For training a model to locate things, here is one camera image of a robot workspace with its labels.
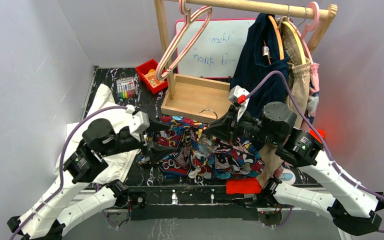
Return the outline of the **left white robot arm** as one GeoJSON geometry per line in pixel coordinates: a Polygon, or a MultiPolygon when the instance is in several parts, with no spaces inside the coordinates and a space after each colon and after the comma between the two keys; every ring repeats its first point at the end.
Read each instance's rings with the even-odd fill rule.
{"type": "Polygon", "coordinates": [[[130,159],[142,152],[159,161],[173,147],[158,146],[146,134],[169,126],[138,112],[127,125],[115,131],[105,118],[82,121],[85,129],[71,153],[60,156],[54,183],[26,213],[13,216],[7,225],[24,240],[60,240],[71,228],[110,207],[124,208],[130,201],[125,185],[130,159]]]}

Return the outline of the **orange wooden hanger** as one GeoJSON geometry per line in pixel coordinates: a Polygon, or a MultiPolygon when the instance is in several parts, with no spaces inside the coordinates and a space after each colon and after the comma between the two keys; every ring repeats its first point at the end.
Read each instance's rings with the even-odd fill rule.
{"type": "Polygon", "coordinates": [[[201,113],[203,113],[203,112],[211,112],[211,113],[213,113],[214,115],[215,115],[215,120],[218,120],[218,114],[214,111],[214,110],[212,110],[212,109],[209,109],[209,108],[205,108],[205,109],[203,109],[203,110],[201,110],[200,112],[198,112],[199,114],[201,114],[201,113]]]}

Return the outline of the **comic print shorts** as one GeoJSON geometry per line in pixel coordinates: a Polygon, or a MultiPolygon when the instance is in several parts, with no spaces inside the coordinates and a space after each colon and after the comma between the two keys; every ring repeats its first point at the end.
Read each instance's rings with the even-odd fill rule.
{"type": "Polygon", "coordinates": [[[158,161],[165,178],[227,180],[254,178],[262,173],[264,161],[249,140],[239,138],[235,145],[206,135],[206,124],[180,116],[163,116],[169,129],[147,135],[157,146],[176,148],[158,161]]]}

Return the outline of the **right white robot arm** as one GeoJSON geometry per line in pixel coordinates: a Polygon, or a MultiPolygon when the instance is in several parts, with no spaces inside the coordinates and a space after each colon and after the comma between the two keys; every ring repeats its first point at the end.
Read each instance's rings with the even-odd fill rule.
{"type": "Polygon", "coordinates": [[[238,117],[238,113],[239,108],[231,105],[227,113],[211,122],[204,133],[231,145],[239,138],[274,144],[277,156],[310,175],[326,189],[326,193],[314,192],[272,177],[260,193],[245,199],[247,207],[299,207],[324,216],[353,236],[379,230],[382,218],[378,211],[384,209],[384,193],[367,193],[357,183],[350,183],[348,173],[334,167],[321,142],[294,127],[297,116],[284,103],[268,103],[261,119],[248,112],[238,117]]]}

